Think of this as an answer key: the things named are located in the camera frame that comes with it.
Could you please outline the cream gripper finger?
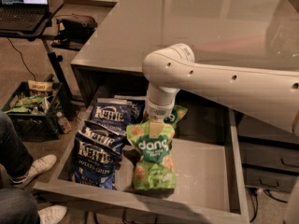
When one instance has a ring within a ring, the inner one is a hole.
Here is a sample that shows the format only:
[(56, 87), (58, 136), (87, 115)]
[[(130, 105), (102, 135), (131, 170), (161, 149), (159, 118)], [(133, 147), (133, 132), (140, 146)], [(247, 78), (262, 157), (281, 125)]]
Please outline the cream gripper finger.
[(164, 128), (164, 122), (161, 119), (151, 119), (149, 121), (149, 137), (158, 138)]

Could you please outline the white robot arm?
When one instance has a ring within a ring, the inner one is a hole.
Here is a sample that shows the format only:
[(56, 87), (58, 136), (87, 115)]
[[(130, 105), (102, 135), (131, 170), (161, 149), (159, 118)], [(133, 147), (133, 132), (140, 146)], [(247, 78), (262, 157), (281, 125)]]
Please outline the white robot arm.
[(179, 91), (227, 107), (238, 197), (245, 191), (233, 112), (299, 135), (296, 72), (201, 64), (195, 61), (189, 46), (176, 44), (148, 54), (142, 73), (149, 82), (146, 108), (153, 120), (161, 121), (170, 114)]

